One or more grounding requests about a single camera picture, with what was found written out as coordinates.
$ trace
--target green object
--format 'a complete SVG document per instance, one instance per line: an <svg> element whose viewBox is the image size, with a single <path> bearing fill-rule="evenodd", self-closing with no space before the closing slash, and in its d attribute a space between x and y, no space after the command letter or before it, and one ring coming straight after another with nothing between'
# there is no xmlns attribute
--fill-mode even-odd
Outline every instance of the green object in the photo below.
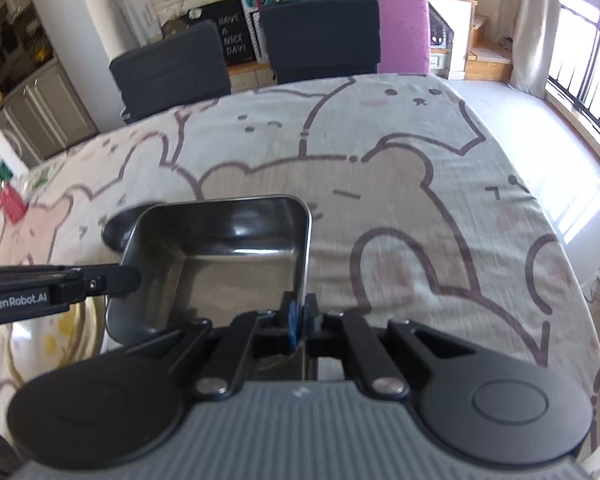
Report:
<svg viewBox="0 0 600 480"><path fill-rule="evenodd" d="M45 185L47 182L49 182L49 179L48 179L48 174L47 174L47 173L48 173L48 172L47 172L47 171L45 171L45 173L43 173L42 175L40 175L40 177L39 177L39 178L36 180L36 183L33 185L33 189L34 189L34 190L41 188L41 187L42 187L42 186L44 186L44 185Z"/></svg>
<svg viewBox="0 0 600 480"><path fill-rule="evenodd" d="M0 161L0 183L2 182L10 182L13 178L13 171L4 163L3 160Z"/></svg>

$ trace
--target metal tray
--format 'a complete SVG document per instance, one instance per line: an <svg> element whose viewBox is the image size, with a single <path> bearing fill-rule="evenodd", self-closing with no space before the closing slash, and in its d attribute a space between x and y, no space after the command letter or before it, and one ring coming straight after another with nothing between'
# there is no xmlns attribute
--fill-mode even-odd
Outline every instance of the metal tray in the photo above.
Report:
<svg viewBox="0 0 600 480"><path fill-rule="evenodd" d="M264 196L156 205L122 256L138 290L111 298L109 335L133 344L195 317L228 325L241 312L304 300L311 213L299 198Z"/></svg>

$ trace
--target pink cushion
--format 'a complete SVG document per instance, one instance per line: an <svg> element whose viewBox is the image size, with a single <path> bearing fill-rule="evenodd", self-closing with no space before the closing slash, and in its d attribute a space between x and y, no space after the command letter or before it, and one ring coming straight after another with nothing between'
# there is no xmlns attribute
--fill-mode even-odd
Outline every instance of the pink cushion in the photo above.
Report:
<svg viewBox="0 0 600 480"><path fill-rule="evenodd" d="M382 61L378 73L429 73L427 0L378 0Z"/></svg>

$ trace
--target staircase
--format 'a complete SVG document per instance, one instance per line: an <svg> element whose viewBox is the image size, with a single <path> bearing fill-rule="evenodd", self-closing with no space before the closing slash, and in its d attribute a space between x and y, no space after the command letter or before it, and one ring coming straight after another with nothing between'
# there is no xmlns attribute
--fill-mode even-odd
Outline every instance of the staircase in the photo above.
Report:
<svg viewBox="0 0 600 480"><path fill-rule="evenodd" d="M484 35L488 21L487 16L474 16L464 78L508 82L513 70L511 53Z"/></svg>

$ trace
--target beige bedsheet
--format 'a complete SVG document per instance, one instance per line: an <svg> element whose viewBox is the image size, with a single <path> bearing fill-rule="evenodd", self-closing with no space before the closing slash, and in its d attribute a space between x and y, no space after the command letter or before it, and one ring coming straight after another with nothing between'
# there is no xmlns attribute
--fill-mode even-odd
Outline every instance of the beige bedsheet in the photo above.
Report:
<svg viewBox="0 0 600 480"><path fill-rule="evenodd" d="M116 261L102 225L147 200L298 195L314 218L308 291L323 309L355 308L378 324L411 317L548 366L591 398L585 453L600 442L600 346L564 250L499 144L440 79L246 92L62 157L23 222L0 218L0 264ZM1 413L13 395L4 333Z"/></svg>

